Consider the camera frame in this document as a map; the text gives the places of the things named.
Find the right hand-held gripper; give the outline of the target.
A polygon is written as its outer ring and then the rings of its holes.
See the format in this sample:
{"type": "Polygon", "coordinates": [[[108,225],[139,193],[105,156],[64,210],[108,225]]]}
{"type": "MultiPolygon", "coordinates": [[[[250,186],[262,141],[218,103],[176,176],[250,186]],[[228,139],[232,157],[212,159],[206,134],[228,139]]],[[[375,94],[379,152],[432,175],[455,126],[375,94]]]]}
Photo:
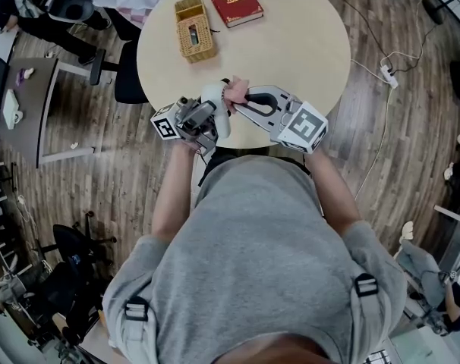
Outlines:
{"type": "Polygon", "coordinates": [[[272,142],[289,149],[313,153],[328,131],[328,120],[309,102],[290,97],[277,86],[252,86],[247,100],[233,103],[235,110],[269,132],[272,142]],[[285,103],[281,111],[280,103],[285,103]]]}

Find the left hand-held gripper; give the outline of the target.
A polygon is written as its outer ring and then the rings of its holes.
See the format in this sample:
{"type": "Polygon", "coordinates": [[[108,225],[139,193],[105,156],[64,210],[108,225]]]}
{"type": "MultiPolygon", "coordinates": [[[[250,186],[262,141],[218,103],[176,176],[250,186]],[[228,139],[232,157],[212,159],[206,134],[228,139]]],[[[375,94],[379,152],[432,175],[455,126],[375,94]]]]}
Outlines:
{"type": "Polygon", "coordinates": [[[158,110],[151,123],[163,140],[183,140],[198,146],[205,155],[216,147],[219,137],[213,117],[215,110],[212,102],[182,96],[158,110]]]}

